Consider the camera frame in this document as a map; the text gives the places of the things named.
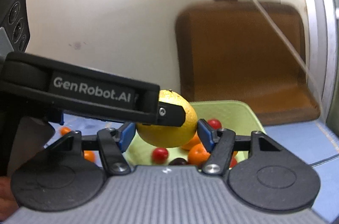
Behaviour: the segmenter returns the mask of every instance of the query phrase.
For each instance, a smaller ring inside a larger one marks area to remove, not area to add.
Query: green basket
[[[191,102],[198,119],[218,119],[224,128],[233,130],[237,135],[248,135],[254,130],[264,131],[260,121],[251,108],[240,101],[204,101]],[[131,165],[152,165],[151,154],[155,147],[143,141],[136,133],[133,141],[125,152],[125,158]],[[175,158],[187,159],[188,151],[178,148],[168,148],[169,158],[164,165]],[[238,152],[238,162],[247,158],[247,152]]]

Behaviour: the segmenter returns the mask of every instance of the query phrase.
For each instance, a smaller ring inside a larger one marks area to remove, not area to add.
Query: yellow fruit
[[[186,112],[184,124],[181,127],[137,124],[138,134],[145,142],[156,147],[172,148],[187,144],[197,130],[197,113],[187,100],[173,91],[161,90],[159,101],[181,105]]]

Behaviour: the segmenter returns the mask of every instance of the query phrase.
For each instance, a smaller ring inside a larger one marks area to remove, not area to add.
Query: gray ribbed panel
[[[221,178],[193,166],[138,166],[110,178],[84,206],[60,213],[20,208],[5,224],[324,224],[310,209],[267,214],[240,203]]]

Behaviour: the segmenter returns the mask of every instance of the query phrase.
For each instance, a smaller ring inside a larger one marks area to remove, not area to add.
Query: camera lens
[[[26,40],[27,40],[27,36],[24,35],[24,36],[21,38],[21,41],[20,41],[19,51],[23,51],[23,49],[25,48],[25,46],[26,46]]]
[[[10,16],[8,18],[9,24],[12,24],[16,20],[16,18],[18,17],[19,10],[20,10],[20,3],[16,2],[11,8]]]
[[[13,32],[13,42],[17,43],[19,40],[19,37],[22,33],[22,29],[23,29],[23,23],[22,20],[20,19],[19,22],[17,23],[17,25],[15,26],[14,32]]]

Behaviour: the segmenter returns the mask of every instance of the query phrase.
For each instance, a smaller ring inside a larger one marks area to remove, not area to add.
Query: small orange fruit
[[[188,163],[189,165],[199,166],[204,161],[210,157],[210,154],[206,151],[203,144],[196,144],[191,148],[188,155]]]
[[[196,146],[197,144],[200,144],[201,141],[199,139],[199,136],[197,133],[193,136],[193,138],[187,143],[181,146],[182,149],[184,150],[190,150],[192,147]]]
[[[64,135],[66,135],[68,132],[71,132],[72,129],[70,129],[70,128],[67,127],[67,126],[63,126],[63,127],[61,127],[61,128],[59,129],[59,131],[60,131],[61,136],[64,136]]]
[[[91,150],[84,150],[84,158],[92,163],[95,163],[95,154]]]

